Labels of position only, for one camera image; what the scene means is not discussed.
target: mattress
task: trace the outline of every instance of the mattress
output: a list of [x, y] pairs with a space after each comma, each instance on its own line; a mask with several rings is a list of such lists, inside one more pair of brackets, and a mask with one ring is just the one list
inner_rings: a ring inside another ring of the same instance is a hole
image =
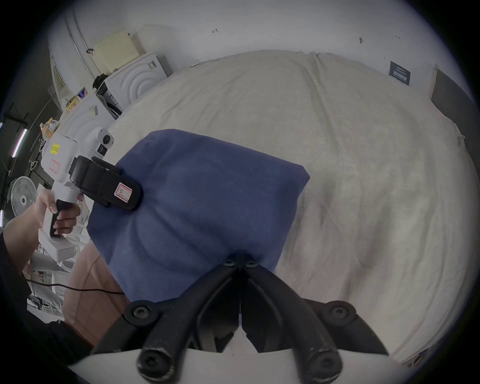
[[345, 300], [404, 361], [455, 321], [477, 275], [479, 181], [456, 125], [393, 77], [333, 54], [257, 51], [175, 73], [110, 127], [116, 163], [177, 129], [305, 167], [275, 272]]

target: wall sign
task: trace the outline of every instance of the wall sign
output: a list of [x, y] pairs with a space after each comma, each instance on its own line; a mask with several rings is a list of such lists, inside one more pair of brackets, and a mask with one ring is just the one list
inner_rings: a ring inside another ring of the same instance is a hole
[[400, 67], [398, 64], [395, 64], [393, 61], [390, 62], [389, 75], [395, 77], [406, 85], [410, 84], [410, 72], [405, 68]]

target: screw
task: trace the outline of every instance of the screw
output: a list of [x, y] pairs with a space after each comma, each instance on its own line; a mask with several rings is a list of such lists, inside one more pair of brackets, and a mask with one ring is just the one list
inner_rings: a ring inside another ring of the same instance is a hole
[[332, 315], [338, 319], [345, 319], [348, 311], [346, 308], [338, 306], [332, 309]]
[[309, 361], [308, 371], [313, 378], [332, 377], [342, 371], [342, 361], [335, 352], [320, 352]]
[[150, 310], [147, 307], [137, 307], [133, 310], [133, 316], [137, 319], [145, 319], [150, 314]]
[[141, 375], [150, 379], [163, 378], [170, 371], [170, 358], [156, 350], [146, 350], [140, 353], [137, 368]]

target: blue cloth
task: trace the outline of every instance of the blue cloth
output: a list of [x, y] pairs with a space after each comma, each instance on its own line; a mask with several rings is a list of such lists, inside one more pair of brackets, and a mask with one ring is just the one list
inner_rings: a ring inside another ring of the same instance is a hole
[[143, 188], [129, 212], [94, 204], [88, 233], [133, 300], [179, 296], [236, 251], [273, 271], [310, 176], [206, 136], [150, 133], [117, 164]]

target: fluorescent light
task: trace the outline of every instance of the fluorescent light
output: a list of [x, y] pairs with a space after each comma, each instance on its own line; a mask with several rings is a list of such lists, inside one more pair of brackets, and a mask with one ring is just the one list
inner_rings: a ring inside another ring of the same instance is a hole
[[28, 129], [24, 129], [20, 137], [18, 138], [17, 145], [15, 146], [15, 149], [13, 150], [12, 157], [17, 156], [18, 150], [20, 149], [20, 146], [22, 145], [22, 141], [24, 140], [24, 137], [27, 133]]

